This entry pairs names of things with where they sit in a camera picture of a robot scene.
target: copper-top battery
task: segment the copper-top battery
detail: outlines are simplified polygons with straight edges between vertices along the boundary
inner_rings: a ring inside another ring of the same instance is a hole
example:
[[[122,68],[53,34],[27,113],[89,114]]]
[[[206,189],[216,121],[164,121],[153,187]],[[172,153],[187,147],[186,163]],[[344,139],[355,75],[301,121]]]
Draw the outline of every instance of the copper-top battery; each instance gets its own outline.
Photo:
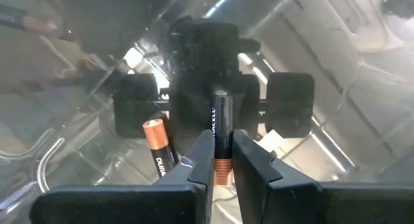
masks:
[[[168,136],[162,119],[149,120],[145,122],[145,135],[148,140],[155,166],[160,177],[166,175],[175,166],[174,156],[168,146]]]

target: battery copper end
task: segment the battery copper end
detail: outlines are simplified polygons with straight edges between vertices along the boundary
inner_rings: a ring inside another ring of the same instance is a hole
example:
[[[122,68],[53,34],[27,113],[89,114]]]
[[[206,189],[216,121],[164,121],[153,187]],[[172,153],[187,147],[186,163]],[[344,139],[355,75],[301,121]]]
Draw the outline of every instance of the battery copper end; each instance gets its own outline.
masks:
[[[228,186],[232,180],[232,160],[214,159],[214,184]]]
[[[149,120],[142,127],[152,150],[159,150],[168,146],[168,137],[162,119]]]

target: duracell battery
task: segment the duracell battery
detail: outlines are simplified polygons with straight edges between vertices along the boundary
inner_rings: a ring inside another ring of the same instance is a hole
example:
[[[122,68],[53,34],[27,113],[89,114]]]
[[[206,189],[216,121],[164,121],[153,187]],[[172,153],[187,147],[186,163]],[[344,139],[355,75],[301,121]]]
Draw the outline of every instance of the duracell battery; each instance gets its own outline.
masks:
[[[0,4],[0,25],[67,41],[73,40],[73,35],[69,30],[64,29],[63,23],[51,18],[34,17],[26,10],[2,4]]]
[[[168,146],[168,137],[162,119],[149,120],[145,122],[145,136],[151,148],[155,167],[160,177],[166,175],[175,166],[173,152]]]
[[[214,92],[212,131],[215,139],[214,183],[226,186],[232,182],[233,99],[223,90]]]

